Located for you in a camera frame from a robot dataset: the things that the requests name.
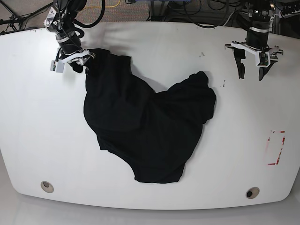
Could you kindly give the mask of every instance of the white table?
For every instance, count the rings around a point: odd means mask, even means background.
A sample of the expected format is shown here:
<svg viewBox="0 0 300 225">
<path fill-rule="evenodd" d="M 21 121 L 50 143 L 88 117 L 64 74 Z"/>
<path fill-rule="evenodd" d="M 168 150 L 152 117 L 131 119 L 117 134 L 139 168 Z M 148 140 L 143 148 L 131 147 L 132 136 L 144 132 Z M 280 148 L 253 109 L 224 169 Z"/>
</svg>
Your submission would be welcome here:
<svg viewBox="0 0 300 225">
<path fill-rule="evenodd" d="M 132 56 L 132 71 L 156 91 L 205 71 L 215 116 L 178 183 L 145 184 L 117 156 L 101 151 L 83 116 L 85 75 L 49 71 L 58 44 L 45 29 L 0 37 L 0 149 L 21 194 L 87 205 L 157 210 L 207 209 L 285 199 L 300 166 L 300 41 L 270 35 L 284 56 L 260 82 L 246 54 L 245 80 L 224 44 L 240 29 L 168 22 L 100 23 L 83 47 Z M 285 143 L 278 165 L 280 142 Z M 49 194 L 40 183 L 54 186 Z M 255 199 L 248 189 L 259 187 Z"/>
</svg>

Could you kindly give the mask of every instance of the black garment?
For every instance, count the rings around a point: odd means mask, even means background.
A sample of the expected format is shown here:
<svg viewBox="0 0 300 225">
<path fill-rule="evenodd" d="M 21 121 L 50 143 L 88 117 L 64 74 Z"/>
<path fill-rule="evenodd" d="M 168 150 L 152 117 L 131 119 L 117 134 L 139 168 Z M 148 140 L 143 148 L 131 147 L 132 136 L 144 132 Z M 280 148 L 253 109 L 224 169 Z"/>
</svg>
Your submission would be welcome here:
<svg viewBox="0 0 300 225">
<path fill-rule="evenodd" d="M 155 93 L 132 75 L 130 57 L 91 49 L 84 116 L 100 148 L 126 161 L 135 180 L 179 181 L 185 162 L 213 117 L 216 95 L 204 72 Z"/>
</svg>

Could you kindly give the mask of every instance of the wrinkled fabric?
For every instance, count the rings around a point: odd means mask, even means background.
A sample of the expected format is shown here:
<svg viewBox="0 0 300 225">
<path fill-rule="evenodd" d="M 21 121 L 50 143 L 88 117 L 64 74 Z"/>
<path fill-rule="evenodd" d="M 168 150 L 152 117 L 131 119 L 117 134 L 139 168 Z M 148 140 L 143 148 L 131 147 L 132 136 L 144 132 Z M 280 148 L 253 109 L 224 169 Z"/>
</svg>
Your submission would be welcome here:
<svg viewBox="0 0 300 225">
<path fill-rule="evenodd" d="M 138 182 L 179 181 L 213 117 L 216 95 L 205 73 L 155 93 L 131 73 L 130 57 L 90 51 L 97 57 L 86 65 L 84 116 L 100 148 L 127 162 Z"/>
</svg>

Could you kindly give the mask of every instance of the black cloth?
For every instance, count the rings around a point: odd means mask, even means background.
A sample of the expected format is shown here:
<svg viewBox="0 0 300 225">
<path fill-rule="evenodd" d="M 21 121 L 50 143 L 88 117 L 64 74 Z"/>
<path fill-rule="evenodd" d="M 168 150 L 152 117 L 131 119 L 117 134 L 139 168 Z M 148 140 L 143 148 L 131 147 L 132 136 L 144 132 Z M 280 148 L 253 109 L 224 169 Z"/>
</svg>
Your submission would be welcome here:
<svg viewBox="0 0 300 225">
<path fill-rule="evenodd" d="M 84 116 L 102 150 L 126 161 L 135 180 L 179 181 L 216 101 L 204 72 L 155 93 L 132 75 L 130 57 L 90 49 Z"/>
</svg>

